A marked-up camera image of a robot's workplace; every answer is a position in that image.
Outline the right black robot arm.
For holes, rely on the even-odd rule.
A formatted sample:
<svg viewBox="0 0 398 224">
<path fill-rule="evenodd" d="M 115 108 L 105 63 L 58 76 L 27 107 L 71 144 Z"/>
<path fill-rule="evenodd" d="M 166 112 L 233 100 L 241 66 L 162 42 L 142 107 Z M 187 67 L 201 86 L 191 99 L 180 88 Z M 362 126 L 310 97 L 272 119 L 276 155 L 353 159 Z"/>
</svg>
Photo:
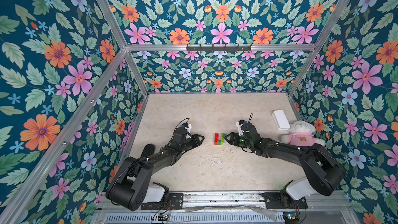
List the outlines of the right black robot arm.
<svg viewBox="0 0 398 224">
<path fill-rule="evenodd" d="M 291 199 L 315 193 L 330 196 L 347 175 L 345 168 L 326 150 L 325 141 L 315 137 L 316 128 L 308 122 L 291 124 L 288 134 L 276 141 L 262 138 L 247 121 L 237 123 L 238 132 L 226 135 L 233 146 L 249 149 L 257 156 L 280 159 L 300 166 L 305 177 L 288 183 L 282 193 Z"/>
</svg>

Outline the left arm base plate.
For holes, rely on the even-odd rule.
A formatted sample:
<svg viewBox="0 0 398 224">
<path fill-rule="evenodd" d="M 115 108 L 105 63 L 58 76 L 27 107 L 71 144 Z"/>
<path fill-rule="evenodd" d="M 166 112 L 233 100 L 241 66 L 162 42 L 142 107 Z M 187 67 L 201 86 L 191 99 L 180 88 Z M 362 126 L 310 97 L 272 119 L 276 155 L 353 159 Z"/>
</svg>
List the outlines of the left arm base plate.
<svg viewBox="0 0 398 224">
<path fill-rule="evenodd" d="M 167 193 L 160 202 L 148 202 L 141 205 L 142 210 L 159 210 L 163 207 L 164 210 L 179 210 L 183 205 L 183 193 Z"/>
</svg>

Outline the red lego brick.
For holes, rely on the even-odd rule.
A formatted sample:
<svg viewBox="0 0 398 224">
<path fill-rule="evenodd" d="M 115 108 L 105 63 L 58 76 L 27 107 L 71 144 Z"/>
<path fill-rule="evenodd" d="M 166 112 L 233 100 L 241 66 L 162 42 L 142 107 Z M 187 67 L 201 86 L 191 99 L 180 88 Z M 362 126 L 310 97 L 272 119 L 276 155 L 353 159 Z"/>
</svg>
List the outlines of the red lego brick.
<svg viewBox="0 0 398 224">
<path fill-rule="evenodd" d="M 219 141 L 219 134 L 215 133 L 214 144 L 218 145 L 218 141 Z"/>
</svg>

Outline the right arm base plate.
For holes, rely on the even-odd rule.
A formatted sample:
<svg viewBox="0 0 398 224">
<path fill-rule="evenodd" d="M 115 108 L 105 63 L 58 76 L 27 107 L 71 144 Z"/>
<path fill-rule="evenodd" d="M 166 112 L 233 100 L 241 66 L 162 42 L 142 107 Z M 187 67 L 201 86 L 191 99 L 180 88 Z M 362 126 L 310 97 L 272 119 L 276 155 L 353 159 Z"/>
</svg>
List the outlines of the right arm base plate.
<svg viewBox="0 0 398 224">
<path fill-rule="evenodd" d="M 287 193 L 264 192 L 261 195 L 264 198 L 267 209 L 307 209 L 308 205 L 305 197 L 294 200 Z"/>
</svg>

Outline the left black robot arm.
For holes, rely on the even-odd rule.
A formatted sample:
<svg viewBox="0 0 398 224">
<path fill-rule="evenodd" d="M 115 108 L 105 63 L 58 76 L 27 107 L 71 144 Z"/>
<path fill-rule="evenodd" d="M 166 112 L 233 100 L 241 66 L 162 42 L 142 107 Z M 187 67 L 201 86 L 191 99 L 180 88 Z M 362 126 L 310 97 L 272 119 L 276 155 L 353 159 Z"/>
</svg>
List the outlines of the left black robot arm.
<svg viewBox="0 0 398 224">
<path fill-rule="evenodd" d="M 171 140 L 158 153 L 126 158 L 110 183 L 106 198 L 131 211 L 139 209 L 144 203 L 152 175 L 176 164 L 183 154 L 201 146 L 204 140 L 204 136 L 190 134 L 185 127 L 176 128 Z"/>
</svg>

